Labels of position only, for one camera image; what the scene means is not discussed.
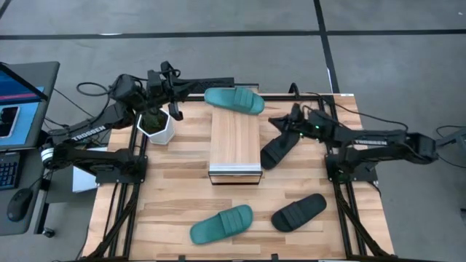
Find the slide sandal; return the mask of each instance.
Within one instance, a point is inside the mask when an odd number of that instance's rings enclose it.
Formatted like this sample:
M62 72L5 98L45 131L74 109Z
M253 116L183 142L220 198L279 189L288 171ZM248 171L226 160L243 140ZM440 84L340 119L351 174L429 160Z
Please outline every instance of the slide sandal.
M248 88L209 88L205 90L204 100L218 106L244 114L257 115L264 110L264 99Z
M298 143L300 135L297 132L288 132L272 139L261 150L261 166L270 170L277 166L288 152Z
M189 235L194 244L205 244L242 233L252 222L253 210L248 205L240 205L194 224Z
M309 222L327 207L321 194L312 194L293 202L272 215L272 225L281 232L291 232Z

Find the potted plant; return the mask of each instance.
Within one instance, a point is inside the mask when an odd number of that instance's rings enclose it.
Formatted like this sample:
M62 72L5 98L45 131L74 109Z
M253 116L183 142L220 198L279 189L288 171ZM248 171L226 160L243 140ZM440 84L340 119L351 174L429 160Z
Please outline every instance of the potted plant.
M167 145L175 135L173 120L163 109L150 109L139 116L138 129L151 143Z

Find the green plant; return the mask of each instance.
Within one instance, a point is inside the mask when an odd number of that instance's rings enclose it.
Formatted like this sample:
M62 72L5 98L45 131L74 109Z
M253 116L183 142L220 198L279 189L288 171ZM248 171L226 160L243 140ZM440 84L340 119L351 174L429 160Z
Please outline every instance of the green plant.
M167 120L167 115L160 110L147 111L143 113L141 127L148 134L154 134L165 128Z

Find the computer mouse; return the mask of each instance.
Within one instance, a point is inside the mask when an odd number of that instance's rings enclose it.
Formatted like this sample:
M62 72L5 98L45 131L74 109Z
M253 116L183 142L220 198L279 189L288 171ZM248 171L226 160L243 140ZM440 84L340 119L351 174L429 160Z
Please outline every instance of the computer mouse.
M23 188L16 192L9 201L7 216L13 222L20 221L28 212L29 204L32 200L32 190Z

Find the green slide sandal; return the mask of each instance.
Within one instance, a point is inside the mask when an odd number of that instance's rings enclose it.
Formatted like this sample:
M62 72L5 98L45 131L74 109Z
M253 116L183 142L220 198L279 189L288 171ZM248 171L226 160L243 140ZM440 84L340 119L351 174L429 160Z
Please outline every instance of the green slide sandal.
M218 106L244 114L257 115L264 110L264 99L248 88L209 88L204 99L212 106Z
M242 233L252 223L253 210L248 205L240 205L194 224L189 235L194 244L201 245Z

